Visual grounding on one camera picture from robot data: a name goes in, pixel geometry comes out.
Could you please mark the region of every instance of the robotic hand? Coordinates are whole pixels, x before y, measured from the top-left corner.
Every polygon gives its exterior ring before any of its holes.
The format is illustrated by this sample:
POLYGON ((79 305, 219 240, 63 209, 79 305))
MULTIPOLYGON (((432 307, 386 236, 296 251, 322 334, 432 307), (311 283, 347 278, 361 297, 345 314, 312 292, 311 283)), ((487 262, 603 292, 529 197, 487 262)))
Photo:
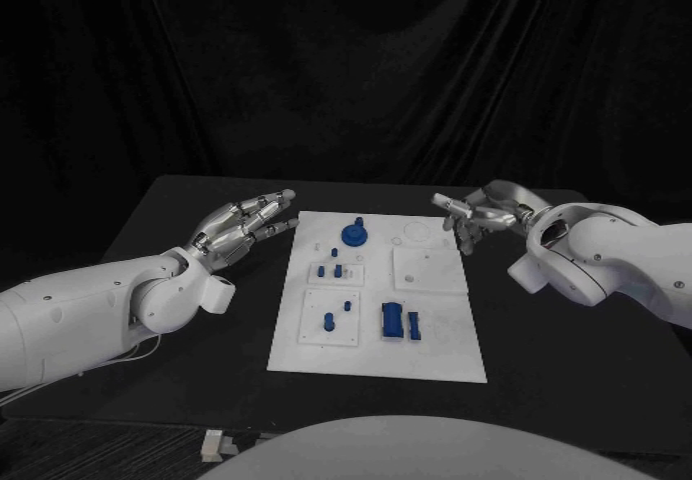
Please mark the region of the robotic hand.
POLYGON ((184 248, 47 275, 0 293, 0 391, 100 366, 183 327, 198 307, 223 313, 234 287, 211 273, 296 226, 296 219, 265 226, 294 197, 283 190, 220 207, 184 248))
POLYGON ((494 231, 526 238, 508 275, 529 293, 550 284, 569 300, 593 306, 619 292, 660 319, 692 328, 692 224, 658 226, 596 203, 552 206, 501 180, 462 201, 435 194, 432 203, 449 213, 442 228, 454 228, 464 255, 494 231))

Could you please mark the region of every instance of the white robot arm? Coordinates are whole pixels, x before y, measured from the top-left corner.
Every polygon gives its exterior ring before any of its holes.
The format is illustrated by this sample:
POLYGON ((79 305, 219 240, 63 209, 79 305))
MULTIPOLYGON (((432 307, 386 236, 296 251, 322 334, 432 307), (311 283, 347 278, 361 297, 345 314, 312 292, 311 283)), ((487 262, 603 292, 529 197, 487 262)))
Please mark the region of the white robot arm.
POLYGON ((518 185, 495 180, 464 201, 436 194, 449 212, 459 250, 492 231, 526 238, 508 268, 529 293, 552 285, 580 305, 612 292, 628 295, 663 320, 692 329, 692 224, 660 226, 625 208, 595 203, 549 205, 518 185))
POLYGON ((294 196, 283 190, 220 207, 184 248, 47 275, 0 293, 0 391, 95 368, 181 328, 198 307, 223 313, 234 286, 211 273, 296 226, 296 219, 263 226, 294 196))

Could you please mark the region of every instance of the cable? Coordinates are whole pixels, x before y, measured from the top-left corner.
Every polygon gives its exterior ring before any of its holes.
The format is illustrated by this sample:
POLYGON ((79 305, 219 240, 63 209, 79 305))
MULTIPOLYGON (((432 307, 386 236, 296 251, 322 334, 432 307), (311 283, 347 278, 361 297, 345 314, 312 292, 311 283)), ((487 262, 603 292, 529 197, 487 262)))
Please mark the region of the cable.
MULTIPOLYGON (((155 345, 154 345, 154 348, 151 349, 151 351, 148 351, 144 355, 139 355, 138 357, 132 357, 132 355, 136 353, 136 350, 139 348, 139 344, 136 344, 136 346, 134 347, 132 349, 132 352, 129 353, 129 355, 123 358, 118 358, 115 360, 109 360, 108 362, 103 362, 100 363, 99 365, 96 365, 95 367, 89 368, 87 370, 84 371, 90 371, 90 370, 95 370, 96 368, 100 368, 100 367, 105 367, 108 365, 113 365, 115 363, 121 363, 121 362, 131 362, 134 360, 141 360, 142 358, 148 357, 154 352, 155 350, 158 349, 158 346, 161 345, 161 335, 157 335, 155 336, 155 345)), ((46 382, 46 383, 38 383, 37 385, 31 385, 30 387, 24 387, 24 388, 20 388, 17 391, 11 392, 8 395, 5 395, 1 399, 0 399, 0 408, 4 407, 4 405, 7 405, 10 402, 12 402, 14 400, 17 400, 18 398, 21 398, 24 395, 28 395, 30 393, 33 393, 35 390, 38 390, 40 388, 43 388, 44 386, 50 385, 51 383, 54 383, 57 380, 53 380, 51 382, 46 382)))

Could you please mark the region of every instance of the gray floor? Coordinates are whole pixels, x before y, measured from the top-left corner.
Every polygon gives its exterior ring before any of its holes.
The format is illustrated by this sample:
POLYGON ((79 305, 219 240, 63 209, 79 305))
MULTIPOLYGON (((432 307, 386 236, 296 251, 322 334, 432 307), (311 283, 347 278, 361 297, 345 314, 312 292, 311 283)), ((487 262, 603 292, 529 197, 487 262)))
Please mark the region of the gray floor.
MULTIPOLYGON (((204 430, 61 421, 8 420, 0 426, 0 479, 191 480, 204 430)), ((243 451, 253 436, 236 437, 243 451)), ((692 457, 603 453, 661 480, 692 478, 692 457)))

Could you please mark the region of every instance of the black table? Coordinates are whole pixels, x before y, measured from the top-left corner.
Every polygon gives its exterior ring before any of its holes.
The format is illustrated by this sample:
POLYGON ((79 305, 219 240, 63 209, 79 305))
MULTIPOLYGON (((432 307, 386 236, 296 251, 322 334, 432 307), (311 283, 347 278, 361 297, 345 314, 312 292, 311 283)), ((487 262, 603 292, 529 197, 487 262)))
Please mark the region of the black table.
MULTIPOLYGON (((472 190, 161 177, 103 261, 183 244, 220 204, 282 188, 298 193, 294 215, 441 216, 430 194, 461 198, 472 190)), ((537 193, 554 204, 583 200, 570 191, 537 193)), ((255 245, 221 272, 237 287, 224 315, 200 311, 162 337, 151 357, 44 387, 4 415, 260 432, 364 415, 430 415, 504 425, 595 450, 692 453, 692 362, 668 325, 618 295, 593 308, 550 288, 529 295, 505 273, 523 253, 508 232, 464 258, 487 384, 268 372, 291 244, 292 232, 255 245)))

